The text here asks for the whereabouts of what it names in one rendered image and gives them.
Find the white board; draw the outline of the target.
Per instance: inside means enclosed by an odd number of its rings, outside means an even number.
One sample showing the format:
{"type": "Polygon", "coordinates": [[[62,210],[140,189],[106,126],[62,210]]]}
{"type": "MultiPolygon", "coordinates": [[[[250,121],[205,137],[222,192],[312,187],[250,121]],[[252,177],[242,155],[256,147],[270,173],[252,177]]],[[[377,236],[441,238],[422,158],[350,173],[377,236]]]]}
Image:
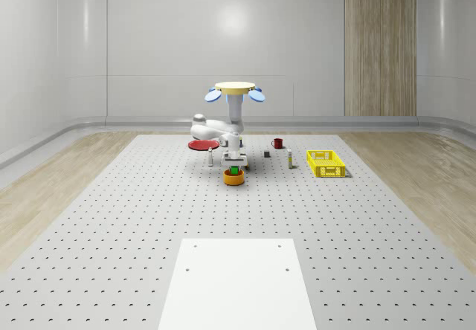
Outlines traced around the white board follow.
{"type": "Polygon", "coordinates": [[[316,330],[292,239],[183,239],[158,330],[316,330]]]}

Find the yellow basket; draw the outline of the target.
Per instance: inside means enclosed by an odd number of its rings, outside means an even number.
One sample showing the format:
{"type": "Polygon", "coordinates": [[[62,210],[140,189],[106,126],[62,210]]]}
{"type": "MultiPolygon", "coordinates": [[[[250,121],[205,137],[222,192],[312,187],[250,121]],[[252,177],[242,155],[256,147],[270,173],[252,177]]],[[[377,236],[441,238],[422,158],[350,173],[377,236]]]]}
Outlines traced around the yellow basket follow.
{"type": "Polygon", "coordinates": [[[307,150],[306,161],[316,177],[344,177],[345,164],[332,150],[307,150]]]}

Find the red plate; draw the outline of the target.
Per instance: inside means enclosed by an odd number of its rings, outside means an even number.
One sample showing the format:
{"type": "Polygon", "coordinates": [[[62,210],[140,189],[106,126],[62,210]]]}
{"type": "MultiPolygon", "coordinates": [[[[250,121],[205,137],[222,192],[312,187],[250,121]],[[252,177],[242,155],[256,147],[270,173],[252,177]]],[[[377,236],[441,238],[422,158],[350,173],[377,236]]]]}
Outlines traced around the red plate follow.
{"type": "Polygon", "coordinates": [[[192,140],[188,143],[188,147],[196,151],[208,151],[219,147],[217,140],[192,140]]]}

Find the yellow bowl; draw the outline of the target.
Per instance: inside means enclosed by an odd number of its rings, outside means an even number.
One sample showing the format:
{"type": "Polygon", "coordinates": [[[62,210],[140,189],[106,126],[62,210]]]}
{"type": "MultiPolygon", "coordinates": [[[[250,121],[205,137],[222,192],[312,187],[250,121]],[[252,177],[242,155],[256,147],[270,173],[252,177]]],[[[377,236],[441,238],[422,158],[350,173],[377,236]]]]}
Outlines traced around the yellow bowl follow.
{"type": "Polygon", "coordinates": [[[230,186],[241,185],[245,181],[245,172],[240,169],[237,174],[231,174],[231,171],[226,169],[223,172],[223,181],[225,184],[230,186]]]}

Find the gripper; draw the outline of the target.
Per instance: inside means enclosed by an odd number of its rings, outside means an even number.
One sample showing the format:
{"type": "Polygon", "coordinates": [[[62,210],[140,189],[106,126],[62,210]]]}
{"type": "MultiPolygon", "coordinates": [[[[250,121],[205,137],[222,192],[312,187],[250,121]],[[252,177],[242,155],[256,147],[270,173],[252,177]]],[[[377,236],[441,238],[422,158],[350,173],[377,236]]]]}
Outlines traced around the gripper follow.
{"type": "Polygon", "coordinates": [[[247,167],[248,158],[245,153],[241,153],[234,157],[230,152],[224,152],[221,158],[221,165],[225,168],[230,168],[232,166],[238,166],[239,168],[247,167]]]}

